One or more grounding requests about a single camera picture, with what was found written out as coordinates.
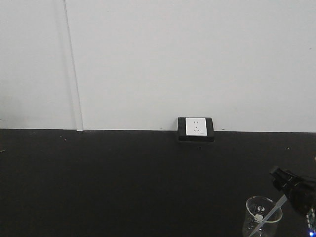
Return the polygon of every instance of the black countertop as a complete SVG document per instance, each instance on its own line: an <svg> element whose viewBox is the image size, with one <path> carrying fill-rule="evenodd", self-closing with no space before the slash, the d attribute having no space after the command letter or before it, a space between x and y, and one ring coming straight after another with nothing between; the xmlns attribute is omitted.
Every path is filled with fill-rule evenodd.
<svg viewBox="0 0 316 237"><path fill-rule="evenodd" d="M241 237L245 202L281 197L269 170L316 176L316 134L0 130L0 236ZM283 206L277 237L305 237Z"/></svg>

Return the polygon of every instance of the outlet cover plate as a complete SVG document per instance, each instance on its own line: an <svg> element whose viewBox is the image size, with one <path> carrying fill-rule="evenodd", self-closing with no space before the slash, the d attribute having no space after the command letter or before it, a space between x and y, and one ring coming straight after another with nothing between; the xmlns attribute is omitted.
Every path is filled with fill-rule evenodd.
<svg viewBox="0 0 316 237"><path fill-rule="evenodd" d="M178 141L179 142L214 142L215 139L214 139L213 120L212 118L204 118L204 119L206 121L207 135L196 136L196 135L187 135L186 117L178 118Z"/></svg>
<svg viewBox="0 0 316 237"><path fill-rule="evenodd" d="M187 136L207 136L205 118L186 118Z"/></svg>

